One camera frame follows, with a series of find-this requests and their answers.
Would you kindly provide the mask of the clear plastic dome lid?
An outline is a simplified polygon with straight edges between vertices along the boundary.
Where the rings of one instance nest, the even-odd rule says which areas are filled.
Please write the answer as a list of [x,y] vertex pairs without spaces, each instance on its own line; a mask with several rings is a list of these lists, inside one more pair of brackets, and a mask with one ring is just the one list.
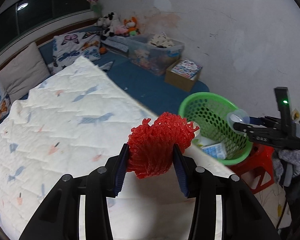
[[234,123],[238,122],[241,124],[250,124],[250,116],[246,111],[242,109],[237,109],[233,112],[230,112],[226,116],[227,123],[229,127],[237,134],[243,135],[244,133],[241,131],[237,131],[234,129]]

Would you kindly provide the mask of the green plastic trash basket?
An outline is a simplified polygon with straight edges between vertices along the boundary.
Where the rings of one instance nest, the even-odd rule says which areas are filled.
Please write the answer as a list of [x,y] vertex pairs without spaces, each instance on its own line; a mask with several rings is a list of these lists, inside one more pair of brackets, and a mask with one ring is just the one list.
[[200,127],[200,135],[225,145],[223,165],[232,166],[244,161],[253,148],[247,137],[235,133],[228,125],[226,116],[239,108],[228,99],[210,92],[198,92],[186,97],[178,114]]

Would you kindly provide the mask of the grey knit glove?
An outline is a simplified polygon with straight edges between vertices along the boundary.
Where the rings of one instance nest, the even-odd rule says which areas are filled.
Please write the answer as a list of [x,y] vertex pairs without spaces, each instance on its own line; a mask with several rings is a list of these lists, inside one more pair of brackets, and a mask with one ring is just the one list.
[[289,186],[292,178],[300,175],[300,150],[275,150],[272,155],[275,183],[283,180]]

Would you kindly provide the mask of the red plastic stool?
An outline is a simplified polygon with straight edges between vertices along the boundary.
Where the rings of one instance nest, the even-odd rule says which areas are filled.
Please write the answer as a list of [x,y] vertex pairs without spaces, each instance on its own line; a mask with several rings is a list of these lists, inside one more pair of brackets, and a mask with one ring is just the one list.
[[274,184],[272,155],[274,148],[253,144],[250,154],[240,163],[229,166],[257,194]]

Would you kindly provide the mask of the white milk carton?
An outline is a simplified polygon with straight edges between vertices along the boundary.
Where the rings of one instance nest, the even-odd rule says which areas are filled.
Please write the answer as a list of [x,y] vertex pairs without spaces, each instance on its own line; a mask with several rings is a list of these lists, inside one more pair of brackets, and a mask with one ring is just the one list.
[[226,159],[226,148],[222,142],[204,146],[202,147],[202,151],[213,158]]

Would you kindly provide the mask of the white quilted blanket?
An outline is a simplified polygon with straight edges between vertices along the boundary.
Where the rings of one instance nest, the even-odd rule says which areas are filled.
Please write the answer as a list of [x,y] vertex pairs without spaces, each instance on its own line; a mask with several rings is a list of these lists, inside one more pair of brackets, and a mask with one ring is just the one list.
[[[83,57],[15,101],[0,124],[4,233],[18,239],[62,175],[103,166],[145,118],[157,116]],[[188,238],[194,200],[181,193],[174,169],[146,179],[127,173],[107,204],[115,239]]]

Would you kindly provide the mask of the blue mattress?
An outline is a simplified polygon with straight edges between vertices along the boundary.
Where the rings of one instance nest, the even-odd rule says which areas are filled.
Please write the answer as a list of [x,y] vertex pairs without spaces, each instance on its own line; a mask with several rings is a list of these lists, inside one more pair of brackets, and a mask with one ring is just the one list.
[[182,101],[196,92],[208,92],[209,88],[197,81],[190,92],[174,87],[165,82],[165,77],[157,76],[132,64],[129,59],[114,50],[108,50],[94,64],[102,66],[113,62],[107,71],[108,77],[131,97],[142,103],[157,115],[164,112],[178,113]]

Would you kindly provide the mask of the cardboard box with books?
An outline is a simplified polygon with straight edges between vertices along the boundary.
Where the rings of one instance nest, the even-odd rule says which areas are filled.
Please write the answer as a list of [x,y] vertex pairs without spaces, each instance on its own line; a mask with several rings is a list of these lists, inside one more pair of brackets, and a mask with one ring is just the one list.
[[202,66],[189,59],[178,60],[166,69],[165,82],[190,92],[199,79]]

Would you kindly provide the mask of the clear plastic storage bin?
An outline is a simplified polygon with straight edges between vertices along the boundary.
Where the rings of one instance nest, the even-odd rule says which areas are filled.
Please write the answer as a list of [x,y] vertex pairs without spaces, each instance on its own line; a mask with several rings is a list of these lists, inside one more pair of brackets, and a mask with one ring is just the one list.
[[154,34],[129,37],[127,46],[130,61],[155,75],[165,74],[166,69],[180,59],[184,50],[182,42]]

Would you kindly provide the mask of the beige pillow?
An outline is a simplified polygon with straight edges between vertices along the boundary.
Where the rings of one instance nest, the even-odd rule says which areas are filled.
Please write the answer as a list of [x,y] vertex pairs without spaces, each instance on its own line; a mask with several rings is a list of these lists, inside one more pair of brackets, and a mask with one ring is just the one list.
[[50,77],[50,72],[36,44],[31,43],[0,71],[0,81],[12,102]]

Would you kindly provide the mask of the butterfly print pillow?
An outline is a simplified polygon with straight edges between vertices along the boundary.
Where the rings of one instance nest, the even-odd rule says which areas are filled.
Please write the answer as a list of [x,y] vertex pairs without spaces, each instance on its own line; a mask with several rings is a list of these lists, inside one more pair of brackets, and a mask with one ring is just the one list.
[[83,56],[90,61],[97,61],[100,54],[101,39],[96,31],[70,33],[54,36],[52,41],[52,62],[48,64],[50,73],[56,74],[73,64]]

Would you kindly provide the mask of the black white cow plush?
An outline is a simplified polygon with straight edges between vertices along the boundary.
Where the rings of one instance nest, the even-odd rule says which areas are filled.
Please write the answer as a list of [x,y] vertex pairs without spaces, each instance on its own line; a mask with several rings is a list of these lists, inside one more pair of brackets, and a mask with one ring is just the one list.
[[112,11],[109,14],[100,17],[97,20],[96,25],[100,28],[103,28],[101,40],[105,41],[108,37],[115,36],[115,31],[121,25],[121,22],[118,13]]

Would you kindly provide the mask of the orange fox plush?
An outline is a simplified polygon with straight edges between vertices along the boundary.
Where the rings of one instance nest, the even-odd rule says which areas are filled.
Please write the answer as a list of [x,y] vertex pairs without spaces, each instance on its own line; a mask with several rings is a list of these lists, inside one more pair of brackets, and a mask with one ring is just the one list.
[[124,19],[123,21],[126,31],[124,33],[125,36],[136,36],[140,35],[140,31],[138,29],[138,20],[136,17],[132,16],[130,19]]

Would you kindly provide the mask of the dark window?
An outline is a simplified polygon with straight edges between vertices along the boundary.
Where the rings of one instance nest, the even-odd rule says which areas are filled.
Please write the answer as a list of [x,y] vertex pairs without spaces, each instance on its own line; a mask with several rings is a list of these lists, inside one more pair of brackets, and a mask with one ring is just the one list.
[[0,13],[0,52],[46,22],[89,8],[87,0],[19,0]]

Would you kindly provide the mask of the colourful wall hanging toy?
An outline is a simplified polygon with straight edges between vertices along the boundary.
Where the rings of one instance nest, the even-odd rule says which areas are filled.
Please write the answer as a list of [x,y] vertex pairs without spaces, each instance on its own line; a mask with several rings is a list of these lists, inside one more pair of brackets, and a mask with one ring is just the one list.
[[102,14],[102,5],[99,0],[87,0],[90,4],[90,9],[97,15],[101,16]]

